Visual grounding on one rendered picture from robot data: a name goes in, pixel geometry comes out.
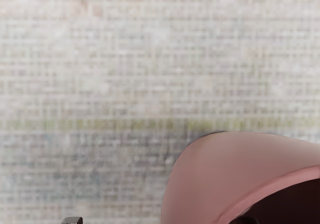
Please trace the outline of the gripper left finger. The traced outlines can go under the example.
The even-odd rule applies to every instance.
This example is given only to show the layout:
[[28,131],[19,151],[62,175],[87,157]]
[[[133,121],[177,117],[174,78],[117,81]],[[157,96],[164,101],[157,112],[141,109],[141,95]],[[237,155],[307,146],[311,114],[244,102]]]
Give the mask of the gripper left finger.
[[68,216],[65,217],[61,224],[83,224],[83,217],[81,216]]

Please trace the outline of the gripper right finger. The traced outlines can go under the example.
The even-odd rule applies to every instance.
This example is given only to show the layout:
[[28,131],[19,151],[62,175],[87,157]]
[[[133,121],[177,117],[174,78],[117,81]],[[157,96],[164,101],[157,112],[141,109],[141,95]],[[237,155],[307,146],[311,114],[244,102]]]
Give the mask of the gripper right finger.
[[254,217],[237,217],[229,224],[258,224],[258,220]]

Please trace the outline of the pink bowl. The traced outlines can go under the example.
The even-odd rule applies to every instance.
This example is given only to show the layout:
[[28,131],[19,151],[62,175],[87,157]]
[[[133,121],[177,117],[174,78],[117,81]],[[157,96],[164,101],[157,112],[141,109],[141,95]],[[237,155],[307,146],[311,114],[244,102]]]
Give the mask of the pink bowl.
[[159,224],[320,224],[320,144],[250,131],[191,142],[169,175]]

